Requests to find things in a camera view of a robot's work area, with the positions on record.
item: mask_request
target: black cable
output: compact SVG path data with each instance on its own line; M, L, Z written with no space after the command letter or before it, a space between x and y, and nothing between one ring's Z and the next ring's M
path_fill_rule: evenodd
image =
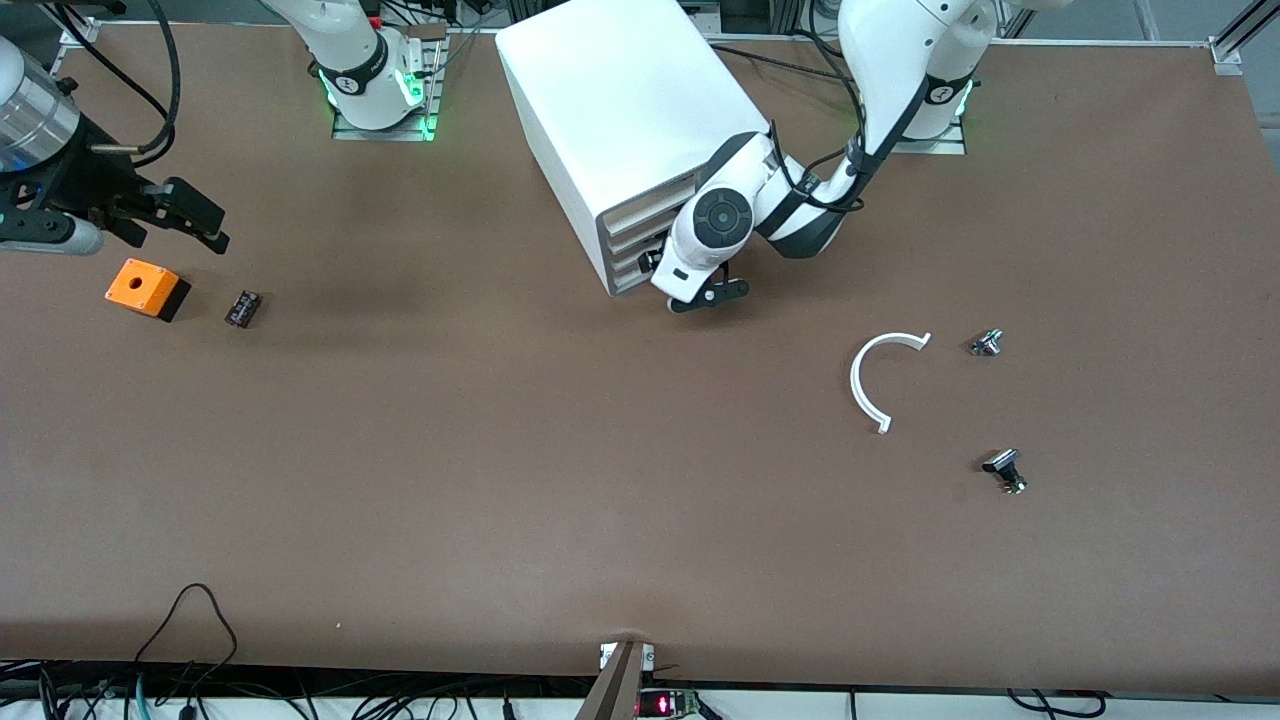
M206 596L209 596L209 603L214 607L214 615L218 618L218 621L223 625L223 629L227 630L227 637L232 641L232 650L230 652L227 653L225 657L219 660L216 665L211 666L209 670L205 670L205 673L196 679L196 682L191 687L191 693L187 696L187 705L191 705L191 698L200 688L200 683L205 682L209 678L209 675L211 675L219 667L230 662L232 659L236 657L236 652L239 650L239 639L236 637L236 630L233 630L232 624L227 621L227 616L223 615L221 606L218 605L218 596L214 594L214 591L209 589L209 585L206 585L205 583L191 583L187 587L178 591L178 596L173 598L173 605L169 606L169 612L164 616L164 620L161 620L160 625L155 629L154 633L151 633L151 637L147 638L147 642L142 643L142 647L138 648L138 652L133 653L133 662L134 664L140 662L142 660L142 655L147 651L148 647L151 647L151 643L155 642L155 639L160 637L160 633L163 633L164 629L169 625L169 620L172 620L173 614L178 611L178 605L182 602L183 596L187 594L187 591L192 588L198 588Z
M353 680L351 683L344 683L344 684L335 685L335 687L332 687L332 688L325 688L323 691L312 692L311 697L332 696L334 693L342 692L342 691L348 689L348 688L353 688L356 685L362 685L365 683L371 683L371 682L376 682L376 680L385 680L387 678L397 678L397 676L402 676L402 675L416 675L416 674L415 673L406 673L406 671L402 671L402 673L376 673L374 675L370 675L367 678L361 678L361 679ZM413 676L413 678L403 680L403 682L401 682L401 683L398 683L396 685L390 685L390 688L403 687L404 684L416 682L417 679L419 678ZM223 682L219 682L219 680L209 680L205 684L206 685L225 685L225 684L232 684L232 685L256 685L256 687L266 688L266 685L257 685L256 683L223 683ZM250 692L243 691L243 689L241 689L241 692L243 694L248 696L248 697L261 697L261 698L268 698L268 700L306 700L305 694L297 694L297 696L287 696L287 694L282 694L282 693L275 693L275 694L257 694L257 693L250 693Z
M165 111L164 126L160 127L156 136L147 141L146 145L131 147L128 151L129 155L147 155L164 145L165 137L174 129L178 122L178 104L182 100L182 68L178 63L178 44L173 38L173 28L169 27L169 18L164 14L160 0L147 0L147 5L151 6L156 22L160 23L160 35L164 36L165 53L169 55L169 109Z
M858 119L861 122L863 104L858 100L858 91L854 90L854 78L846 76L844 70L840 69L840 64L836 63L836 56L826 47L826 42L823 42L823 40L815 33L803 28L795 29L794 33L800 37L808 37L814 44L814 47L818 49L818 54L822 55L822 59L827 61L831 72L840 78L840 85L845 86L845 92L849 94L849 101L852 102L854 110L858 113Z
M449 711L449 716L445 717L444 720L453 720L453 716L458 714L458 698L453 696L447 696L447 697L453 701L453 710ZM436 702L440 702L439 697L431 700L431 705L426 708L426 720L431 720L431 714L435 712Z
M1014 693L1014 688L1005 688L1005 693L1009 696L1009 700L1014 701L1018 705L1018 707L1021 707L1023 710L1030 710L1032 712L1043 712L1044 715L1048 716L1048 720L1057 720L1059 715L1064 717L1079 717L1082 720L1089 720L1092 717L1100 717L1103 712L1107 711L1107 698L1103 697L1101 693L1096 696L1098 698L1097 710L1092 710L1089 712L1076 712L1074 710L1062 710L1061 707L1055 707L1050 705L1048 698L1044 697L1043 692L1034 688L1032 689L1032 694L1036 696L1036 700L1041 701L1041 705L1030 705L1029 702L1024 702L1021 698L1018 697L1018 694Z
M800 190L800 187L796 184L795 178L791 177L791 170L787 168L786 158L782 156L782 150L781 150L782 143L781 140L778 138L778 128L773 123L773 120L769 120L769 137L773 138L773 158L778 163L778 169L782 170L782 178L787 181L787 186L791 188L792 192L801 196L801 200L806 205L812 205L814 208L820 208L823 210L829 210L832 213L840 213L840 214L856 213L858 210L863 209L864 202L861 197L854 197L849 200L846 195L846 197L842 197L836 202L827 202L826 200L818 200L817 197L814 197L813 192ZM841 152L844 152L844 149L837 150L836 152L832 154L823 155L822 158L818 158L817 160L810 163L808 167L809 168L818 167L822 163L826 163L827 160L836 158Z
M396 17L403 20L406 26L413 24L413 20L406 18L404 14L399 12L398 6L394 3L388 3L387 0L383 0L383 5L387 5L387 8L390 9L392 13L396 13Z
M49 680L49 673L46 673L44 666L41 666L40 675L36 678L36 693L40 696L40 711L41 715L45 716L45 720L58 720L58 708L55 705L51 705L54 701L49 697L46 680L47 684L52 684L52 680Z
M70 36L76 38L76 42L79 42L81 46L84 50L87 50L88 54L95 60L99 61L99 64L101 64L104 68L106 68L108 70L110 70L110 73L114 74L116 78L119 78L120 82L123 82L125 86L128 86L129 90L132 90L133 92L138 94L140 97L142 97L143 100L146 100L147 105L151 105L151 108L154 108L156 113L160 113L161 118L168 118L168 111L165 110L164 105L161 105L160 101L156 100L154 95L151 95L150 92L147 92L147 90L145 87L142 87L141 85L138 85L132 77L128 76L128 73L125 73L124 70L122 70L115 63L113 63L97 47L93 47L93 44L90 42L88 40L86 40L84 36L81 33L81 31L76 28L76 23L72 22L70 17L68 17L68 14L67 14L68 10L74 12L73 8L68 8L67 5L51 5L51 8L54 10L54 14L58 15L58 19L61 20L63 28L65 28L67 32L69 32ZM148 158L142 158L140 160L134 160L133 167L134 168L143 168L146 165L150 165L151 163L155 163L160 158L164 158L164 155L166 152L169 152L169 149L173 147L173 141L174 141L174 136L175 135L177 135L175 133L175 128L170 124L169 129L168 129L168 132L165 135L164 145L154 155L151 155Z
M420 76L419 79L425 79L425 78L436 76L442 70L444 70L444 68L449 67L449 63L452 63L454 58L457 58L458 55L461 55L462 51L467 49L467 45L471 45L471 41L476 38L476 35L480 33L480 28L484 27L484 17L485 17L485 14L486 13L480 13L479 17L476 17L476 24L471 26L471 31L467 32L466 38L462 40L462 44L458 45L457 50L449 50L449 56L445 58L443 63L440 63L440 67L438 67L438 68L435 68L433 70L417 73Z
M828 73L827 70L819 70L818 68L809 68L806 65L797 65L795 63L787 63L786 60L778 60L777 58L769 58L767 55L756 55L755 53L748 53L746 50L739 50L737 47L728 47L724 45L712 45L713 49L721 53L728 53L730 55L741 55L742 58L750 58L753 60L759 60L760 63L768 63L771 65L777 65L780 68L786 68L788 70L795 70L797 73L809 73L812 76L840 79L836 73Z
M241 693L243 693L243 694L246 694L248 697L259 697L259 698L264 698L264 700L279 700L279 701L284 702L285 705L288 705L291 710L293 710L294 712L297 712L298 717L302 717L302 720L312 720L311 717L307 717L307 714L303 712L301 707L298 707L297 705L293 705L292 700L284 697L283 694L275 692L274 689L271 689L271 688L269 688L266 685L261 685L259 683L239 683L239 682L237 682L237 683L221 683L221 684L224 687L239 691ZM253 693L250 693L250 692L244 692L244 689L242 688L242 685L243 687L261 688L261 689L266 691L270 694L253 694Z
M173 682L173 687L169 688L169 694L166 694L164 697L156 697L152 701L152 703L156 707L161 707L166 702L169 702L170 700L173 700L173 697L175 694L178 694L178 688L182 685L183 682L187 680L187 673L191 673L191 669L195 667L195 665L196 665L195 660L188 660L187 664L182 666L182 673L178 674L178 679Z
M196 707L200 708L200 716L209 720L209 711L205 710L205 698L200 693L196 693Z
M387 5L390 5L393 8L402 8L404 10L408 10L410 13L417 13L419 15L426 15L429 18L442 19L442 20L444 20L447 23L452 22L452 20L449 20L449 18L447 18L445 15L442 15L440 13L433 13L431 10L428 10L425 8L410 8L407 3L398 3L396 0L383 0L383 3L385 3Z
M93 700L88 701L88 707L84 708L84 715L81 716L81 720L90 720L91 717L97 720L97 703L106 697L106 692L111 688L111 680L114 679L115 675L111 675L108 680L99 685L97 694L93 696Z
M703 698L698 697L698 693L694 693L694 700L698 701L698 714L701 715L704 720L724 720L719 712L716 712L709 705L703 702Z
M298 680L298 687L302 688L302 696L307 698L307 708L311 710L311 719L320 720L320 714L316 712L316 703L311 702L311 692L307 689L306 683L302 682L302 674L298 669L293 669L293 676Z
M435 697L436 701L440 697L453 698L454 706L453 706L453 711L449 714L449 720L452 720L453 716L454 716L454 714L457 714L458 702L457 702L457 698L453 697L452 692L447 693L445 691L460 691L460 689L466 689L466 688L475 688L475 687L483 687L483 685L493 685L493 684L500 684L500 683L509 683L512 679L517 679L517 678L518 678L518 675L504 675L504 676L499 676L499 678L475 678L475 679L470 679L470 680L460 680L460 682L456 682L456 683L447 683L444 685L434 685L434 687L429 687L429 688L422 688L422 689L420 689L417 692L411 692L411 693L408 693L408 692L406 692L406 693L397 693L397 694L394 694L392 697L388 697L388 698L383 700L381 702L379 702L378 705L370 707L369 710L365 710L365 707L369 706L369 703L372 702L375 698L372 698L372 697L365 698L365 701L360 703L360 706L356 708L356 712L352 715L352 720L392 720L393 717L396 717L397 715L399 715L401 712L403 712L406 708L408 708L408 706L411 703L413 703L413 702L416 702L419 700L428 698L428 697Z
M374 702L375 700L378 700L378 697L376 696L370 696L370 697L365 698L356 707L356 711L352 714L352 720L375 720L375 719L392 717L394 714L399 712L410 702L412 702L413 700L416 700L417 696L415 696L415 694L411 693L408 696L410 700L404 701L403 698L406 697L406 694L402 693L402 692L399 692L402 688L408 688L410 685L412 685L416 682L417 682L417 678L407 678L407 679L404 679L404 680L402 680L399 683L396 683L396 684L385 688L384 693L388 697L385 697L378 705L372 706L367 712L365 711L365 706L367 706L370 702Z
M817 23L813 22L813 6L814 3L809 3L809 32L812 32L813 36L817 38L814 40L814 42L824 47L827 53L831 53L832 55L842 59L845 56L844 53L832 47L829 42L823 40L822 36L818 35L818 26Z

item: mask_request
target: metal knob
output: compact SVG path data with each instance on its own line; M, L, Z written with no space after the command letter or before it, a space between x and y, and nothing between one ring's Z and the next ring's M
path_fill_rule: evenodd
M1027 478L1018 473L1014 460L1018 460L1018 450L1010 447L982 464L983 470L1000 475L1005 483L1005 492L1009 495L1019 495L1027 489Z
M995 357L1000 355L1000 338L1002 337L1005 337L1005 331L1002 329L987 331L969 346L969 350L978 356Z

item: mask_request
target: white box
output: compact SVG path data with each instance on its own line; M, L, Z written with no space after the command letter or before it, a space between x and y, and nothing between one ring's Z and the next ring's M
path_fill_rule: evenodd
M676 0L571 0L497 36L529 147L609 295L698 170L768 123Z

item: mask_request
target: green light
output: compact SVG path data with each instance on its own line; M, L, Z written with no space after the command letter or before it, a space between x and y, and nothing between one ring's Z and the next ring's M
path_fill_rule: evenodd
M401 92L404 94L404 101L410 105L417 105L422 101L422 81L413 76L396 70L396 82L401 86Z
M435 140L435 117L419 118L417 131L422 133L422 140L428 142Z
M969 100L969 94L970 92L973 92L973 81L969 81L964 86L964 90L960 91L960 104L956 105L956 117L957 118L964 114L964 104Z
M324 86L325 100L328 100L330 105L337 108L338 101L334 100L333 97L333 86L329 85L329 81L324 76L320 76L320 85Z

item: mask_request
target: cable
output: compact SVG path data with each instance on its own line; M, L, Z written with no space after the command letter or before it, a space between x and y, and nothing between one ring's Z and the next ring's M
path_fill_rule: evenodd
M40 711L45 716L45 720L58 720L58 707L54 705L55 700L50 697L47 685L52 684L49 679L49 673L45 673L44 666L40 667L40 676L36 678L36 692L40 696Z
M293 705L292 700L284 697L283 694L273 691L271 688L269 688L266 685L260 685L257 683L221 683L221 684L224 687L228 687L228 688L232 688L232 689L237 689L241 693L247 694L250 697L260 697L260 698L264 698L264 700L279 700L279 701L283 701L285 705L289 706L291 710L293 710L294 712L297 712L298 717L302 717L302 720L312 720L311 717L307 716L306 712L302 711L301 707L298 707L297 705ZM244 692L244 689L242 688L242 685L243 687L261 688L261 689L266 691L270 694L255 694L255 693Z
M205 682L209 678L209 675L211 675L219 667L230 662L232 659L236 657L236 652L239 650L239 639L236 637L236 630L233 630L232 624L227 621L227 616L223 615L221 606L218 605L218 597L214 594L214 591L209 589L209 585L206 585L205 583L189 583L187 587L178 591L178 596L173 598L173 605L169 606L169 612L164 616L164 620L161 620L160 625L155 629L154 633L151 633L151 637L147 638L147 642L142 643L142 647L138 648L138 652L133 655L134 664L142 660L142 653L145 653L147 648L151 647L151 643L155 642L155 639L160 637L160 633L163 633L164 629L169 625L169 620L173 619L173 614L178 611L178 605L182 602L182 597L187 594L187 591L192 588L198 588L206 596L209 596L209 603L214 606L214 615L218 616L218 621L221 623L223 629L227 630L227 637L232 641L232 650L230 652L227 653L225 657L218 661L218 665L214 665L209 670L205 670L205 673L196 679L196 682L191 687L191 694L187 696L187 705L191 705L191 698L195 696L197 688L200 688L200 683Z
M173 696L178 694L178 688L182 685L183 682L187 680L187 673L191 673L191 669L195 667L195 665L196 665L195 660L188 660L187 664L182 666L182 673L178 675L178 679L173 682L173 687L169 688L169 694L164 697L157 697L155 700L156 707L163 706L164 703L173 700Z
M383 0L383 5L387 5L387 8L388 8L388 9L389 9L389 10L392 12L392 13L394 13L397 18L399 18L401 20L403 20L406 26L411 26L411 24L413 24L413 20L411 20L411 19L406 18L406 17L404 17L404 13L401 13L401 12L399 12L399 9L398 9L398 8L399 8L399 5L396 5L394 3L388 3L387 0Z
M840 79L836 73L828 73L827 70L819 70L818 68L809 68L805 65L796 65L795 63L787 63L786 60L778 60L777 58L769 58L765 55L756 55L755 53L748 53L746 50L739 50L737 47L727 47L724 45L712 45L713 49L721 53L728 53L730 55L741 55L744 58L750 58L753 60L759 60L762 63L768 63L771 65L777 65L780 68L786 68L788 70L795 70L797 73L809 73L818 77Z
M320 720L320 714L316 712L316 703L311 702L311 692L307 691L306 683L302 682L302 674L298 669L293 669L293 676L298 679L298 687L302 688L302 696L307 698L307 708L311 710L311 719Z
M827 202L826 200L818 200L817 197L814 197L812 191L800 190L800 186L796 184L795 178L791 177L791 170L787 168L786 158L782 156L782 149L781 149L782 142L778 138L778 128L773 120L769 120L769 137L773 138L773 158L778 163L778 169L782 170L782 178L787 181L787 187L791 188L791 192L800 195L801 200L806 205L820 208L823 210L829 210L832 213L840 213L842 215L849 213L856 213L858 210L863 209L865 202L863 202L861 197L847 199L846 193L845 197L837 200L836 202ZM844 151L845 151L844 149L840 149L835 152L829 152L827 155L823 155L822 158L818 158L813 163L809 163L808 165L805 165L806 174L808 170L826 163L827 160L835 159Z
M1014 701L1018 705L1018 707L1021 707L1023 710L1030 710L1032 712L1043 712L1044 715L1048 716L1048 720L1057 720L1059 715L1064 717L1079 717L1082 720L1089 720L1092 717L1100 717L1103 712L1107 711L1107 698L1103 697L1101 693L1097 694L1098 698L1097 710L1092 710L1089 712L1076 712L1074 710L1062 710L1061 707L1055 707L1050 705L1048 698L1044 697L1044 693L1034 688L1032 689L1032 694L1034 694L1036 698L1041 701L1039 705L1030 705L1029 702L1024 702L1014 693L1014 688L1005 688L1005 693L1009 694L1009 700Z
M104 155L146 155L164 143L165 136L178 122L178 102L182 99L182 69L178 65L178 44L173 40L173 28L169 27L169 18L160 6L160 0L147 0L151 12L160 23L160 35L164 36L165 51L169 54L169 109L165 111L164 126L156 132L146 145L97 145L92 147L95 152Z
M352 720L392 720L401 712L408 710L410 705L412 705L413 702L428 697L434 697L431 707L430 710L428 710L429 719L431 716L431 711L435 708L435 705L436 702L439 702L440 697L449 697L451 700L453 700L453 710L452 712L449 712L448 717L448 720L452 720L458 711L458 701L452 694L452 692L445 692L445 691L460 691L466 688L509 683L512 679L516 678L518 678L518 675L504 675L498 678L475 678L470 680L447 683L444 685L434 685L416 692L402 692L383 700L378 705L369 707L369 710L365 710L365 707L367 707L369 703L372 702L375 698L372 697L365 698L365 701L361 702L360 706L356 708L355 714L352 714Z
M151 105L151 108L154 108L156 113L160 113L161 118L168 119L168 111L165 110L164 105L161 105L160 101L155 99L154 95L147 92L145 87L138 85L132 77L128 76L128 73L116 67L116 64L113 63L106 55L104 55L97 47L93 47L92 42L84 38L81 31L76 27L76 23L72 22L70 17L68 17L67 14L68 10L74 12L74 9L68 8L67 5L51 5L50 8L52 9L54 14L58 15L58 19L61 20L63 28L67 29L67 32L69 32L72 37L76 38L76 42L81 44L81 47L87 50L88 54L92 55L93 59L99 61L99 64L110 70L110 73L114 74L116 78L119 78L120 82L123 82L125 86L128 86L129 90L138 94L140 97L146 100L147 104ZM165 135L164 145L154 155L143 158L141 160L136 160L133 163L133 167L143 168L146 165L150 165L151 163L155 163L160 158L164 158L164 155L169 152L169 149L173 147L174 136L175 136L175 129L170 124Z
M92 717L93 720L97 720L97 710L96 710L96 708L97 708L97 703L99 703L99 702L100 702L100 701L101 701L101 700L102 700L104 697L106 697L106 692L108 692L108 691L110 689L110 687L111 687L111 680L114 680L114 679L115 679L115 675L111 675L111 676L110 676L110 678L109 678L108 680L102 682L102 683L101 683L101 684L99 685L99 688L97 688L97 694L96 694L96 696L93 696L93 700L92 700L92 701L88 701L88 707L87 707L87 708L84 708L84 715L82 715L82 716L81 716L81 720L90 720L91 717Z
M712 710L709 705L703 702L703 698L698 697L698 693L694 693L694 700L698 701L698 714L701 715L704 720L724 720L724 716Z
M138 701L138 716L142 720L151 720L151 711L147 710L147 697L142 693L142 674L133 683L133 698Z
M854 78L846 76L840 69L840 65L836 63L835 55L831 53L831 50L826 47L826 42L823 42L820 37L806 29L796 29L795 35L799 35L801 37L808 37L810 41L813 41L814 46L818 49L818 54L822 55L822 59L827 61L828 67L831 67L831 72L838 76L840 85L845 86L845 92L849 94L849 101L854 104L854 110L858 111L858 119L859 122L861 122L863 104L858 100L858 91L854 90Z
M447 23L451 22L448 17L442 15L440 13L433 13L431 10L428 10L426 8L411 8L408 5L408 3L406 3L406 1L383 0L383 3L387 4L387 5L390 5L393 8L401 8L403 10L408 10L410 13L416 13L419 15L426 15L429 18L442 19L442 20L444 20Z
M444 720L453 720L453 716L458 714L458 698L456 698L453 696L448 696L448 698L453 701L453 710L449 711L449 716L445 717ZM435 712L435 703L436 702L440 702L439 697L434 698L431 701L431 705L426 708L426 720L431 720L431 714Z
M827 53L831 53L832 55L844 59L845 55L840 50L836 50L835 47L832 47L829 42L827 42L826 40L823 40L822 36L818 35L818 26L813 22L813 6L814 6L814 3L813 3L813 0L810 0L810 3L809 3L809 32L813 33L813 41L815 44L818 44L819 46L824 47L827 50Z
M466 50L467 45L470 45L472 40L475 40L476 35L479 35L479 32L480 32L480 27L481 26L484 26L484 15L480 15L479 18L476 18L476 24L471 26L471 32L467 33L467 37L466 37L466 40L462 41L462 45L458 45L457 50L451 51L449 56L445 58L443 63L440 63L439 68L435 68L433 70L425 70L422 73L422 78L429 78L429 77L436 76L440 72L443 72L444 68L449 67L449 63L452 63L454 58L457 58L458 55L461 55L462 51Z

